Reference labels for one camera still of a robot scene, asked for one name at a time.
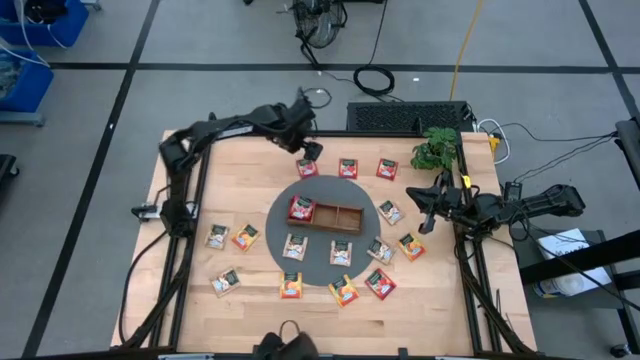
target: wooden tabletop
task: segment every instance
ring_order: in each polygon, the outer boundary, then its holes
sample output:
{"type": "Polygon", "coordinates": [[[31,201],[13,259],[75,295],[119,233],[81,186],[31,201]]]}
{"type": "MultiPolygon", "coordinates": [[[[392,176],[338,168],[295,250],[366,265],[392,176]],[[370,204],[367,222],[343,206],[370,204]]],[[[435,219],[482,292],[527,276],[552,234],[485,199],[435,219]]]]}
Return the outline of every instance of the wooden tabletop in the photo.
{"type": "MultiPolygon", "coordinates": [[[[343,137],[316,141],[324,145],[317,161],[321,174],[337,174],[340,158],[358,159],[359,174],[354,182],[376,206],[393,200],[406,213],[406,218],[394,226],[380,219],[383,239],[395,243],[409,231],[417,233],[424,216],[418,213],[405,188],[429,187],[438,174],[414,170],[409,165],[411,149],[423,140],[343,137]],[[375,176],[381,157],[399,162],[395,181],[375,176]]],[[[472,183],[480,186],[482,192],[499,193],[486,135],[465,133],[463,141],[472,183]]],[[[281,269],[269,253],[264,226],[274,199],[299,180],[295,160],[300,156],[288,154],[257,137],[229,139],[213,146],[178,350],[250,353],[267,332],[277,332],[284,320],[292,319],[311,335],[321,353],[393,355],[399,347],[406,347],[410,355],[471,355],[460,271],[453,256],[453,228],[442,219],[437,220],[432,233],[419,235],[427,254],[410,262],[398,252],[390,265],[373,261],[353,279],[360,298],[345,308],[336,304],[325,286],[304,285],[302,299],[280,299],[281,269]],[[212,223],[227,225],[232,232],[250,223],[262,236],[246,253],[232,243],[227,243],[222,251],[207,248],[204,241],[212,223]],[[218,298],[210,279],[229,267],[236,269],[242,286],[218,298]],[[365,278],[378,267],[398,285],[384,301],[364,285],[365,278]]],[[[192,177],[192,188],[195,178],[192,177]]],[[[165,181],[164,167],[158,160],[149,200],[165,186],[165,181]]],[[[162,230],[160,221],[142,224],[134,256],[162,230]]],[[[511,243],[505,228],[494,237],[511,243]]],[[[133,333],[157,300],[167,243],[168,240],[161,242],[149,251],[131,278],[125,313],[126,336],[133,333]]],[[[535,349],[513,250],[491,240],[484,241],[483,247],[493,294],[500,289],[502,313],[508,315],[524,343],[535,349]]],[[[168,338],[172,314],[170,305],[161,344],[168,338]]],[[[489,349],[482,310],[478,310],[478,319],[483,344],[489,349]]],[[[291,332],[285,332],[285,340],[291,336],[291,332]]],[[[113,344],[118,343],[114,334],[113,344]]]]}

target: potted plant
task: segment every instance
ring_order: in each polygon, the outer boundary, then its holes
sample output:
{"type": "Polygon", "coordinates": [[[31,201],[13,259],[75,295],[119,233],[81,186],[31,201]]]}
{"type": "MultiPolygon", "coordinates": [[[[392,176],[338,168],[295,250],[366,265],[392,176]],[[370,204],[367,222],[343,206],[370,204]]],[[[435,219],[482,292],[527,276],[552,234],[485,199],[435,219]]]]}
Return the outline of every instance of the potted plant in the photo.
{"type": "Polygon", "coordinates": [[[456,131],[451,128],[432,127],[422,134],[427,142],[413,148],[411,166],[414,169],[451,170],[456,159],[456,131]]]}

